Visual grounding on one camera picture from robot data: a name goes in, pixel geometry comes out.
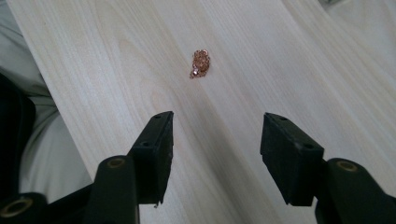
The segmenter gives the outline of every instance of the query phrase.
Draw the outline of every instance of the light wood tabletop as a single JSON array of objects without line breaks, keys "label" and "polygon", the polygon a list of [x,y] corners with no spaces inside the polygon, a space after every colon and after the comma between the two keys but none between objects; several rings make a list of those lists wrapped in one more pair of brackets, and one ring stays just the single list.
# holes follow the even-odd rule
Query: light wood tabletop
[{"label": "light wood tabletop", "polygon": [[[8,2],[92,177],[172,110],[164,204],[142,223],[315,223],[260,155],[264,112],[291,119],[396,195],[396,3]],[[190,79],[207,49],[205,77]]]}]

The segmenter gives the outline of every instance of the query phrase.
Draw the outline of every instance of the gray fabric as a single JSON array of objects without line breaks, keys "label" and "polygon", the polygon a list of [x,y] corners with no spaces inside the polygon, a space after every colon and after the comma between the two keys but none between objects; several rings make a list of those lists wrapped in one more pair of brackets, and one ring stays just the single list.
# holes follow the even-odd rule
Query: gray fabric
[{"label": "gray fabric", "polygon": [[44,79],[4,0],[0,0],[0,72],[35,103],[35,124],[21,160],[21,192],[40,192],[49,203],[91,184]]}]

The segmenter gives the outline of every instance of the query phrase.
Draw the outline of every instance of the jewelry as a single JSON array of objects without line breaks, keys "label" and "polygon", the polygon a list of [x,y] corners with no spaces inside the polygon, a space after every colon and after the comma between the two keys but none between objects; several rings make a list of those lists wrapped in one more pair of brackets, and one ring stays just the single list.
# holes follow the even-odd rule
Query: jewelry
[{"label": "jewelry", "polygon": [[196,50],[192,56],[190,78],[204,77],[209,69],[210,58],[206,49]]}]

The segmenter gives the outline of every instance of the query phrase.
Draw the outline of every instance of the black object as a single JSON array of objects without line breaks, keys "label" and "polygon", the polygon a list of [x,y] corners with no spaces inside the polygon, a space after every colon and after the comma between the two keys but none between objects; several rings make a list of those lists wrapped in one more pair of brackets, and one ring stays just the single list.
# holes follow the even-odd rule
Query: black object
[{"label": "black object", "polygon": [[0,202],[19,192],[21,155],[34,121],[33,102],[0,74]]},{"label": "black object", "polygon": [[286,203],[318,199],[318,223],[396,223],[396,200],[356,162],[324,161],[324,149],[290,120],[265,113],[262,160]]},{"label": "black object", "polygon": [[173,158],[172,122],[171,111],[152,117],[127,156],[102,161],[93,184],[54,203],[36,193],[1,202],[0,223],[139,223],[140,203],[163,202]]}]

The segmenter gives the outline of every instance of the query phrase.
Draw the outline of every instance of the wooden table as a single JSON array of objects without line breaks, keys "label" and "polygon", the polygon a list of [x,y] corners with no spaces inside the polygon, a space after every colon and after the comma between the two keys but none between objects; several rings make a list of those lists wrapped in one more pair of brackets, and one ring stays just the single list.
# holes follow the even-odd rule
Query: wooden table
[{"label": "wooden table", "polygon": [[[344,22],[317,0],[9,4],[92,177],[151,116],[175,112],[164,204],[141,206],[142,223],[315,223],[314,208],[284,204],[262,163],[266,111],[396,195],[394,1],[339,6],[381,23]],[[189,79],[197,49],[211,66]]]}]

